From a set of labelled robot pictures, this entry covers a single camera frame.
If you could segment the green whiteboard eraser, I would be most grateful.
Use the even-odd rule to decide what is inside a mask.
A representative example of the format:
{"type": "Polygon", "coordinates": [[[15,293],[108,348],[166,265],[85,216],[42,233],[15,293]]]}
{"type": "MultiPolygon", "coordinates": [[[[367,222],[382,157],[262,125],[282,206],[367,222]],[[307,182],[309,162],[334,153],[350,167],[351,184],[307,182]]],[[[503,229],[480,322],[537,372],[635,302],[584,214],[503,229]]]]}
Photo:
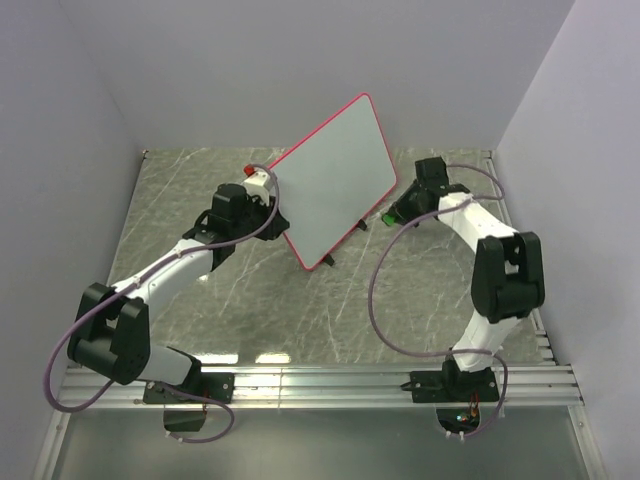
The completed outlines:
{"type": "Polygon", "coordinates": [[[384,222],[385,225],[387,226],[393,226],[397,223],[397,218],[395,215],[392,215],[390,213],[385,213],[382,217],[381,220],[384,222]]]}

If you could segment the pink framed whiteboard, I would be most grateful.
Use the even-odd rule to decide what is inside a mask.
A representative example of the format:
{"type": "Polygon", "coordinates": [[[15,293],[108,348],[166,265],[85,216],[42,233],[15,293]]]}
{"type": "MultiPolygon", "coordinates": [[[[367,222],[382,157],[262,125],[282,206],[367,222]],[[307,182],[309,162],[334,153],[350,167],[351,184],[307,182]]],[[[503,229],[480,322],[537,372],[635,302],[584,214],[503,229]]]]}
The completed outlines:
{"type": "Polygon", "coordinates": [[[371,96],[363,92],[270,165],[285,239],[311,271],[396,187],[398,175],[371,96]]]}

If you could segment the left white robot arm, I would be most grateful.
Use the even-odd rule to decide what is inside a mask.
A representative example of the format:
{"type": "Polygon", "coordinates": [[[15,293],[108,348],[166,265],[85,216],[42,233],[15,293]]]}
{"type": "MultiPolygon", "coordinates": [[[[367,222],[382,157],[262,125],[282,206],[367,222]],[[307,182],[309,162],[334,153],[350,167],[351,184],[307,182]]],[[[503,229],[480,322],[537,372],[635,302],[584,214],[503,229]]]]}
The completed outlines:
{"type": "Polygon", "coordinates": [[[210,208],[159,260],[112,286],[91,285],[81,300],[79,327],[67,345],[69,359],[121,385],[164,383],[178,401],[196,399],[202,390],[201,362],[153,344],[151,323],[182,289],[221,266],[237,244],[251,238],[274,240],[288,229],[277,194],[277,186],[263,173],[240,184],[222,184],[210,208]]]}

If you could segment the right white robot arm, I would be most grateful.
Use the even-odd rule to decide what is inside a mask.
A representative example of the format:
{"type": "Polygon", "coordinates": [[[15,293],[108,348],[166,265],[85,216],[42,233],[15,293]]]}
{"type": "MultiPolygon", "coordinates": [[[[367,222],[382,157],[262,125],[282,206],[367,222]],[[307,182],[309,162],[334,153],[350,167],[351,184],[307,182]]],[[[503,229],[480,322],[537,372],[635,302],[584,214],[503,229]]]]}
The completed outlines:
{"type": "Polygon", "coordinates": [[[388,225],[416,225],[429,213],[472,250],[472,317],[440,371],[414,372],[405,384],[418,402],[454,403],[499,398],[491,369],[506,337],[545,299],[541,241],[519,232],[486,208],[460,183],[452,183],[440,157],[418,160],[416,178],[392,204],[388,225]]]}

